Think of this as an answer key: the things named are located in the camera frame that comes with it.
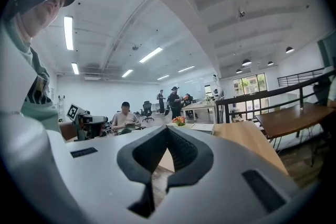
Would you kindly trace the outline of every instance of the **black shirt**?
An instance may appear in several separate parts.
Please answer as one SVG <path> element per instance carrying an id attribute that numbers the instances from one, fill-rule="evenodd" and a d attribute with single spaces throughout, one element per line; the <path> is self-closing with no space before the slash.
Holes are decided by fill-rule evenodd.
<path id="1" fill-rule="evenodd" d="M 159 102 L 160 102 L 160 103 L 161 103 L 161 102 L 163 103 L 163 99 L 160 98 L 160 97 L 163 97 L 163 94 L 160 94 L 160 93 L 159 93 L 157 96 L 159 97 Z"/>
<path id="2" fill-rule="evenodd" d="M 171 93 L 169 100 L 170 100 L 170 106 L 172 108 L 177 108 L 178 106 L 181 105 L 181 102 L 174 102 L 175 99 L 180 99 L 180 97 L 177 95 L 177 93 Z"/>

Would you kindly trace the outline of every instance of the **wooden floor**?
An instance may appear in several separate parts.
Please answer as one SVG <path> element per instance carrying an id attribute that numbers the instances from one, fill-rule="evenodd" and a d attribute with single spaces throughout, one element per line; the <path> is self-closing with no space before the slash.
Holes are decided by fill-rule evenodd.
<path id="1" fill-rule="evenodd" d="M 208 114 L 206 110 L 200 110 L 197 112 L 199 123 L 212 123 L 212 114 Z M 143 122 L 144 126 L 151 127 L 156 125 L 163 125 L 171 122 L 172 116 L 171 112 L 167 116 L 153 113 L 153 120 Z M 194 120 L 188 119 L 188 123 L 194 123 Z M 279 157 L 285 165 L 290 177 L 296 182 L 300 188 L 304 188 L 317 180 L 318 173 L 323 165 L 323 159 L 328 152 L 328 148 L 318 151 L 316 156 L 315 164 L 313 167 L 311 165 L 311 148 L 315 148 L 316 145 L 320 143 L 319 140 L 309 141 L 299 147 L 288 148 L 279 153 Z M 152 175 L 153 192 L 154 192 L 154 202 L 158 206 L 163 198 L 165 197 L 165 189 L 167 185 L 167 178 L 172 174 L 172 172 L 157 167 Z"/>

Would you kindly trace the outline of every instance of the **wooden desk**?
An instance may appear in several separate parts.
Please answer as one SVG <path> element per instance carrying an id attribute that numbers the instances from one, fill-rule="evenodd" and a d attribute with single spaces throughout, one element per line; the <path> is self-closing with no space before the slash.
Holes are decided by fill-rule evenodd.
<path id="1" fill-rule="evenodd" d="M 316 125 L 333 111 L 332 108 L 306 102 L 303 103 L 302 109 L 298 104 L 287 109 L 257 115 L 256 118 L 264 127 L 267 136 L 273 139 Z"/>
<path id="2" fill-rule="evenodd" d="M 193 114 L 194 114 L 194 121 L 196 121 L 195 110 L 201 110 L 201 109 L 213 109 L 212 115 L 213 115 L 214 123 L 216 123 L 215 101 L 210 101 L 210 104 L 207 104 L 205 101 L 202 104 L 191 103 L 190 105 L 187 105 L 187 106 L 183 107 L 181 110 L 183 111 L 184 117 L 186 117 L 185 112 L 187 110 L 192 110 Z"/>
<path id="3" fill-rule="evenodd" d="M 288 175 L 276 151 L 252 121 L 215 124 L 215 136 L 230 140 L 253 151 Z"/>

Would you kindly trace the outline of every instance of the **white ceiling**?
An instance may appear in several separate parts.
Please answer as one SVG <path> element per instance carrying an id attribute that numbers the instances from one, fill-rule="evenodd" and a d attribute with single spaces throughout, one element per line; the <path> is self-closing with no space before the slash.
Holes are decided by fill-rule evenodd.
<path id="1" fill-rule="evenodd" d="M 263 69 L 269 60 L 283 60 L 287 46 L 298 50 L 334 29 L 322 0 L 186 0 L 205 26 L 200 35 L 185 18 L 187 11 L 175 14 L 163 4 L 170 1 L 76 0 L 34 42 L 60 74 L 72 74 L 71 62 L 77 62 L 81 73 L 120 80 L 134 69 L 125 80 L 157 82 L 188 66 L 195 66 L 189 72 L 213 66 L 229 77 L 244 58 Z M 65 45 L 66 15 L 74 17 L 74 51 Z M 162 52 L 139 63 L 158 46 Z"/>

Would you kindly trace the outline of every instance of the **black metal railing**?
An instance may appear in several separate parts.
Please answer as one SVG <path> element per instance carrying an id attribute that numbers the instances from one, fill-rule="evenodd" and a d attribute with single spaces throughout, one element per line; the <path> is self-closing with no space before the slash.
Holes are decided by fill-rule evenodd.
<path id="1" fill-rule="evenodd" d="M 230 99 L 218 100 L 218 101 L 216 101 L 217 123 L 223 123 L 224 113 L 225 113 L 225 122 L 229 123 L 230 122 L 230 116 L 232 116 L 232 115 L 247 114 L 247 113 L 253 113 L 253 112 L 258 112 L 258 111 L 263 111 L 263 110 L 269 110 L 269 109 L 273 109 L 273 108 L 276 108 L 276 107 L 279 107 L 279 106 L 282 106 L 282 105 L 286 105 L 286 104 L 290 104 L 290 103 L 294 103 L 294 102 L 298 102 L 298 101 L 300 102 L 300 106 L 302 107 L 303 100 L 305 98 L 308 98 L 308 97 L 310 97 L 310 96 L 312 96 L 312 95 L 314 95 L 318 92 L 321 92 L 321 91 L 325 90 L 324 88 L 322 88 L 318 91 L 314 91 L 313 93 L 303 95 L 303 88 L 306 87 L 306 86 L 309 86 L 309 85 L 313 85 L 317 82 L 328 81 L 329 77 L 334 76 L 334 75 L 336 75 L 336 69 L 332 70 L 332 71 L 330 71 L 326 74 L 323 74 L 323 75 L 320 75 L 318 77 L 312 78 L 310 80 L 306 80 L 306 81 L 297 83 L 295 85 L 290 85 L 290 86 L 287 86 L 285 88 L 280 88 L 280 89 L 272 90 L 272 91 L 262 91 L 262 92 L 257 92 L 255 94 L 242 95 L 242 96 L 238 96 L 238 97 L 230 98 Z M 280 95 L 280 94 L 287 93 L 287 92 L 294 91 L 294 90 L 299 90 L 299 98 L 288 101 L 288 102 L 285 102 L 285 103 L 276 104 L 276 105 L 268 106 L 266 108 L 261 108 L 261 109 L 249 110 L 249 111 L 239 111 L 239 112 L 230 112 L 229 111 L 229 104 L 236 104 L 236 103 L 252 101 L 252 100 L 257 100 L 257 99 L 259 99 L 259 103 L 260 103 L 260 99 Z"/>
<path id="2" fill-rule="evenodd" d="M 278 78 L 279 87 L 288 87 L 300 82 L 313 79 L 323 74 L 324 68 L 314 69 L 307 72 L 297 73 L 290 76 Z"/>

